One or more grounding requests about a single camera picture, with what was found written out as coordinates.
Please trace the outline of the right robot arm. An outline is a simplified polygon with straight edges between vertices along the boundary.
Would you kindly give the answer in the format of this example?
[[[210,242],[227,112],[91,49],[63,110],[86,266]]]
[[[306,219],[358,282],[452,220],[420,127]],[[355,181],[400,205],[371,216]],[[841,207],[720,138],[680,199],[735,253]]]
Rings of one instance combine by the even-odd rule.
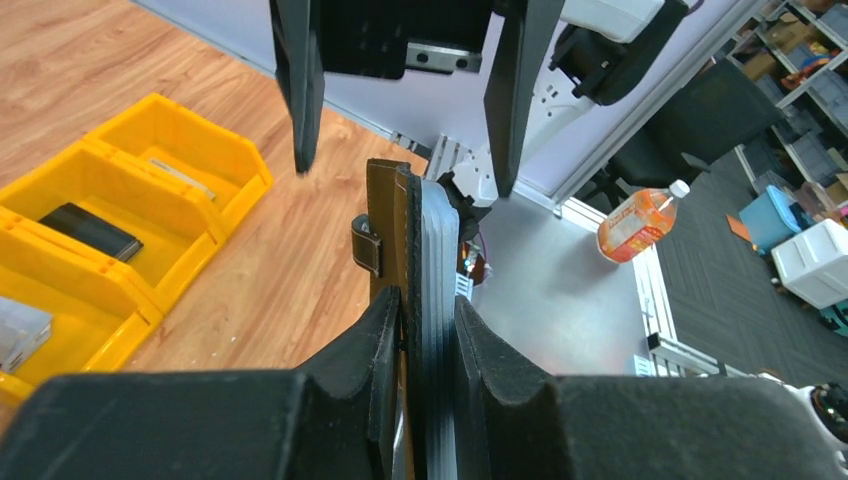
[[[475,73],[499,16],[483,95],[488,144],[440,177],[461,203],[487,209],[511,194],[525,156],[589,109],[626,97],[689,11],[682,1],[273,1],[295,169],[313,165],[327,73]]]

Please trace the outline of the black leather card holder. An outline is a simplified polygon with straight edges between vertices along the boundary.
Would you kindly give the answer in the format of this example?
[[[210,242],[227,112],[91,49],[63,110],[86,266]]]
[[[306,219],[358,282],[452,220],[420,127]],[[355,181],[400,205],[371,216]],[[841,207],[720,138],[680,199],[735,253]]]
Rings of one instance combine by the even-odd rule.
[[[453,406],[459,215],[446,189],[409,164],[370,159],[367,212],[352,223],[354,260],[370,292],[400,291],[400,406],[406,475],[458,476]]]

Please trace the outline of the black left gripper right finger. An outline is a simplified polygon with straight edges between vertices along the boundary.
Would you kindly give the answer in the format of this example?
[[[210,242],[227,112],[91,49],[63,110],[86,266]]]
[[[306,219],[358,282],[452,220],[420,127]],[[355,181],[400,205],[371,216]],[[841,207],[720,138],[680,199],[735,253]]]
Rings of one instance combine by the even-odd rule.
[[[755,378],[554,376],[455,304],[462,479],[841,479],[798,398]]]

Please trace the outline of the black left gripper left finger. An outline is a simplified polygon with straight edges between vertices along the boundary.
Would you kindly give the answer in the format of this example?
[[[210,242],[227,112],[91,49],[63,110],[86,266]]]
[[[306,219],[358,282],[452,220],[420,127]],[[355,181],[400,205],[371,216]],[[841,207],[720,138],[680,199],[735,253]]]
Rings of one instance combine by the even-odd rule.
[[[58,376],[1,439],[5,479],[386,479],[401,294],[292,370]]]

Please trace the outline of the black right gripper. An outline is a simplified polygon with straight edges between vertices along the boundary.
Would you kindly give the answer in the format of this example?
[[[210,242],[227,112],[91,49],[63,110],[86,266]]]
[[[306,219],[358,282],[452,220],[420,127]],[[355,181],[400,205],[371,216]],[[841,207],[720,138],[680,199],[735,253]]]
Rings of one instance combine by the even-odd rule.
[[[509,197],[533,89],[563,6],[563,0],[271,0],[275,78],[292,119],[297,173],[307,174],[315,160],[324,70],[387,80],[408,70],[477,73],[494,9],[504,23],[484,112],[498,195]]]

